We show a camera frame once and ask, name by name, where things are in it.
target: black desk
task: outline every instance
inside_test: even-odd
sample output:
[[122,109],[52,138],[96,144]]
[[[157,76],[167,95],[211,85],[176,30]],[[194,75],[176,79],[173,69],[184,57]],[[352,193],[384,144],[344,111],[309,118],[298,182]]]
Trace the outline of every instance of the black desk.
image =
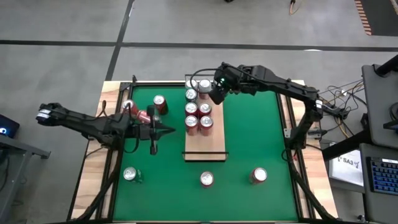
[[383,124],[391,121],[390,106],[398,102],[398,72],[391,72],[388,77],[383,78],[376,74],[373,66],[364,65],[362,77],[369,128],[324,149],[322,154],[326,161],[358,149],[361,143],[394,148],[397,149],[398,154],[398,134],[393,130],[383,128]]
[[[40,156],[42,159],[48,159],[50,152],[37,149],[36,147],[23,144],[2,135],[0,135],[0,146],[9,151],[8,178],[3,190],[0,192],[0,223],[5,223],[29,159],[34,154]],[[0,170],[1,181],[4,180],[2,175],[6,164],[3,164]]]
[[359,149],[361,150],[361,162],[363,172],[363,183],[364,183],[364,207],[365,217],[373,222],[393,224],[398,222],[397,216],[397,205],[398,196],[388,195],[377,192],[372,192],[369,175],[368,165],[366,163],[367,157],[381,157],[385,159],[398,160],[398,153],[394,149],[386,147],[380,147],[370,144],[360,144]]

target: green tabletop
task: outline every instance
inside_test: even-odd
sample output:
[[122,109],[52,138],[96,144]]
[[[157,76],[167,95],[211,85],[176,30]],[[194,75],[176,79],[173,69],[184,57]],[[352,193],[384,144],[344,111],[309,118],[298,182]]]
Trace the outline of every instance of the green tabletop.
[[[297,221],[282,126],[275,93],[230,95],[224,101],[226,162],[185,162],[184,87],[134,89],[140,108],[152,104],[155,95],[166,97],[169,113],[164,124],[176,132],[159,142],[156,156],[149,154],[149,141],[141,141],[133,154],[123,154],[117,190],[116,221]],[[131,151],[135,139],[126,140]],[[124,180],[123,170],[133,166],[144,181]],[[255,167],[268,173],[262,184],[252,185]],[[211,171],[215,182],[204,189],[200,174]]]

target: white label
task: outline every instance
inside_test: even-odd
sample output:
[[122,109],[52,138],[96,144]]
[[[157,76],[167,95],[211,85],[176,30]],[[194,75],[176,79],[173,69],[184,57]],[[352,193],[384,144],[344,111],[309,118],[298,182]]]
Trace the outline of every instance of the white label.
[[395,163],[398,164],[398,161],[392,160],[392,159],[381,159],[383,162],[390,162],[390,163]]
[[42,109],[39,112],[40,113],[44,113],[44,114],[49,114],[51,111],[50,110],[46,110],[46,109]]
[[353,150],[334,158],[329,165],[331,165],[330,177],[363,186],[361,152],[359,150]]
[[38,116],[38,117],[41,117],[41,118],[45,118],[45,119],[47,119],[47,118],[50,117],[50,115],[48,115],[48,114],[43,114],[43,113],[38,113],[37,116]]
[[322,105],[323,105],[322,101],[317,100],[317,101],[315,101],[315,103],[317,104],[317,108],[322,108]]

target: concrete floor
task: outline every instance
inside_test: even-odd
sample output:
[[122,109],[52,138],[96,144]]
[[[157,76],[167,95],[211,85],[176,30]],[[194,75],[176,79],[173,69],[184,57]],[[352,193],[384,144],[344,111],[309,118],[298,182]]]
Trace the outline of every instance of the concrete floor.
[[[109,41],[118,38],[128,0],[3,0],[0,39]],[[306,0],[294,15],[289,1],[137,0],[125,42],[398,47],[397,37],[364,33],[354,0]],[[35,122],[41,103],[59,102],[94,114],[113,47],[0,45],[0,113],[21,123],[18,139],[52,151],[34,158],[12,219],[28,223],[65,221],[87,141],[66,128]],[[218,66],[261,64],[284,78],[302,79],[324,90],[361,78],[361,66],[383,63],[392,52],[307,52],[122,48],[113,80],[181,80],[186,73]],[[347,124],[360,131],[363,105]],[[334,121],[325,118],[323,129]],[[340,141],[334,130],[325,139]],[[363,213],[361,195],[333,189],[339,217]]]

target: robotic arm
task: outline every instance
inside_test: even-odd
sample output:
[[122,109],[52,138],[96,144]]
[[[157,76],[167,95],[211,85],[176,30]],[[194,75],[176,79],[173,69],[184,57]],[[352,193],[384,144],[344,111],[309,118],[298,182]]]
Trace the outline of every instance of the robotic arm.
[[261,65],[238,68],[222,63],[215,72],[210,98],[218,105],[224,101],[228,93],[249,93],[255,95],[257,91],[274,91],[304,102],[305,113],[300,124],[291,130],[287,138],[290,149],[305,148],[305,138],[313,122],[322,119],[322,101],[319,100],[318,90],[303,86],[291,79],[277,77],[274,72]]
[[[101,113],[104,113],[105,107],[106,102],[103,101]],[[151,140],[150,154],[156,155],[156,141],[175,130],[153,119],[155,114],[153,106],[148,106],[147,113],[150,116],[150,123],[140,124],[135,122],[130,113],[92,117],[70,111],[59,103],[49,103],[41,104],[36,120],[44,126],[64,126],[81,133],[87,139],[95,138],[103,147],[110,149],[122,148],[126,138]]]

